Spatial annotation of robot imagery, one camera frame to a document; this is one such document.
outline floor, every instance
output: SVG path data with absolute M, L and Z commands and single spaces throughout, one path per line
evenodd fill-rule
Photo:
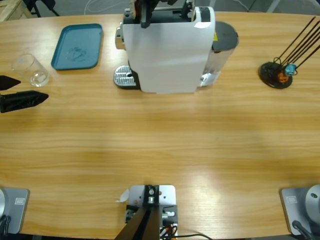
M 55 10 L 61 16 L 83 15 L 88 0 L 55 0 Z M 86 8 L 86 15 L 91 14 L 121 14 L 129 7 L 129 0 L 90 0 Z M 254 0 L 216 0 L 215 11 L 246 12 Z M 273 0 L 256 0 L 252 12 L 265 12 Z M 182 6 L 184 0 L 178 0 L 175 6 Z M 47 7 L 41 2 L 37 6 L 42 17 L 53 17 Z M 281 0 L 275 13 L 308 14 L 320 16 L 320 4 L 316 0 Z

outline black rod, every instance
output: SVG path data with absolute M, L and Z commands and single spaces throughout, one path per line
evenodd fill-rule
M 304 62 L 307 61 L 307 60 L 308 60 L 316 51 L 318 51 L 319 49 L 320 49 L 320 44 L 319 44 L 319 46 L 318 46 L 315 50 L 312 51 L 312 53 L 309 54 L 309 56 L 307 56 L 307 57 L 305 58 L 305 60 L 303 60 L 303 61 L 296 67 L 296 70 L 297 70 L 302 64 L 304 64 Z
M 304 36 L 304 38 L 298 43 L 298 45 L 290 52 L 290 54 L 284 59 L 283 63 L 287 61 L 288 58 L 291 57 L 292 53 L 303 43 L 303 41 L 309 36 L 309 34 L 315 29 L 315 27 L 320 23 L 320 20 L 311 28 L 311 30 Z
M 295 52 L 293 52 L 293 53 L 290 53 L 290 57 L 287 57 L 287 60 L 284 60 L 283 61 L 283 65 L 285 64 L 285 63 L 289 63 L 293 58 L 295 58 L 296 56 L 297 56 L 297 53 L 306 45 L 306 44 L 308 44 L 309 43 L 309 41 L 310 41 L 310 39 L 312 39 L 312 37 L 319 31 L 319 29 L 320 29 L 320 26 L 315 30 L 315 31 L 313 31 L 313 33 L 302 43 L 302 45 L 301 46 L 299 46 L 299 48 L 295 51 Z
M 295 63 L 299 58 L 302 57 L 303 54 L 306 53 L 315 43 L 320 39 L 320 32 L 314 36 L 314 38 L 299 52 L 299 54 L 291 61 L 291 63 Z
M 283 56 L 283 54 L 285 54 L 285 52 L 292 46 L 292 44 L 294 44 L 294 42 L 300 37 L 300 35 L 306 30 L 306 28 L 312 23 L 313 20 L 315 20 L 315 16 L 313 18 L 311 18 L 311 20 L 309 21 L 309 23 L 304 27 L 304 29 L 298 34 L 298 36 L 296 36 L 296 38 L 293 40 L 293 42 L 286 48 L 286 50 L 284 50 L 284 52 L 280 55 L 279 59 Z

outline label sticker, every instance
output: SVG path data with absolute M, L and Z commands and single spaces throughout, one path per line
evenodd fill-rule
M 14 202 L 14 205 L 24 205 L 26 202 L 26 199 L 25 198 L 16 198 L 15 199 L 15 202 Z
M 217 33 L 216 33 L 216 32 L 214 33 L 213 41 L 215 41 L 215 42 L 217 42 L 217 41 L 218 41 L 218 35 L 217 35 Z
M 298 203 L 296 196 L 287 196 L 286 201 L 288 204 L 297 204 Z

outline metal bracket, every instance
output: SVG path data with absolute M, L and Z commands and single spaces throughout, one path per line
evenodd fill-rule
M 293 235 L 301 235 L 294 228 L 293 221 L 299 221 L 301 225 L 313 234 L 320 233 L 320 226 L 314 224 L 306 212 L 306 194 L 309 187 L 285 188 L 280 191 L 283 210 L 289 231 Z
M 0 189 L 0 218 L 2 216 L 7 216 L 10 219 L 10 222 L 6 224 L 7 233 L 17 234 L 20 232 L 23 225 L 28 197 L 29 190 L 27 189 Z
M 156 206 L 159 212 L 160 229 L 168 225 L 178 226 L 176 188 L 173 185 L 134 185 L 129 189 L 128 205 L 124 215 L 128 223 L 145 207 Z

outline blue clip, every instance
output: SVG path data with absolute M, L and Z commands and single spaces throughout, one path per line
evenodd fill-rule
M 292 77 L 293 75 L 295 75 L 296 72 L 296 68 L 297 66 L 294 64 L 288 64 L 287 66 L 285 66 L 284 68 L 284 74 L 288 77 Z

